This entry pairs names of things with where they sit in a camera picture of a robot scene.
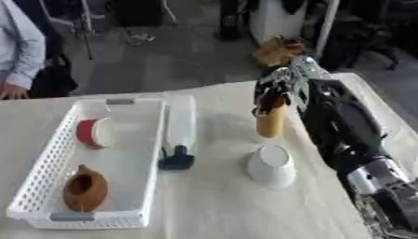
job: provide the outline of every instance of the robotic arm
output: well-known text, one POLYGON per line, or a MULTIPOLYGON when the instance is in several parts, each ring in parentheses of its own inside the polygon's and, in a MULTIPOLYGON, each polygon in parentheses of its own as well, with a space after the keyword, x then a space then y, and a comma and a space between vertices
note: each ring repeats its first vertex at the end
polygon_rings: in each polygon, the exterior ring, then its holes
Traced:
POLYGON ((280 97, 296 105, 372 238, 418 238, 418 181, 410 180, 384 151, 385 135, 365 106, 307 56, 258 80, 253 114, 268 114, 280 97))

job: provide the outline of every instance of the red cup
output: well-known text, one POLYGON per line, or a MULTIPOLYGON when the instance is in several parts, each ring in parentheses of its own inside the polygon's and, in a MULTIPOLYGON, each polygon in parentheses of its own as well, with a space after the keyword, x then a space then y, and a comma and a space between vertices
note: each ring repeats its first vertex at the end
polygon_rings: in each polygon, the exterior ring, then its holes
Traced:
POLYGON ((113 134, 113 121, 110 118, 86 119, 77 125, 77 139, 91 149, 110 147, 113 134))

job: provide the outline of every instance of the person's hand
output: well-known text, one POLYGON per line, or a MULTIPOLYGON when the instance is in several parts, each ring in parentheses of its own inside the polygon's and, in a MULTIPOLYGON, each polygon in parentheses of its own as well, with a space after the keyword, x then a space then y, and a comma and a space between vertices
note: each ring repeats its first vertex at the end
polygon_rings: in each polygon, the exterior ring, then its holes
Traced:
POLYGON ((4 82, 0 87, 0 100, 27 99, 28 92, 25 88, 4 82))

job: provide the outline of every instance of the clay teapot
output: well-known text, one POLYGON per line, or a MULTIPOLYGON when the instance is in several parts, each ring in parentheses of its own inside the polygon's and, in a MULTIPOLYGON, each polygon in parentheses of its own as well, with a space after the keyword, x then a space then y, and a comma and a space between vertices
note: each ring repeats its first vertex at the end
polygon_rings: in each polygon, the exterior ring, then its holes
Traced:
POLYGON ((78 166, 78 172, 72 176, 63 189, 63 200, 73 211, 90 212, 97 208, 107 195, 105 178, 86 165, 78 166))

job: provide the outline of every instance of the sleeve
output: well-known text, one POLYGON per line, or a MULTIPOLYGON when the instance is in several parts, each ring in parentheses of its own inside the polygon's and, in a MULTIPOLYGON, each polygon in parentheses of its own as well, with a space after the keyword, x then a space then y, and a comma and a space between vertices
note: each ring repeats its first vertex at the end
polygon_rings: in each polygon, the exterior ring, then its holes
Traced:
POLYGON ((18 44, 18 56, 6 82, 30 89, 45 61, 45 37, 12 0, 0 0, 0 25, 18 44))

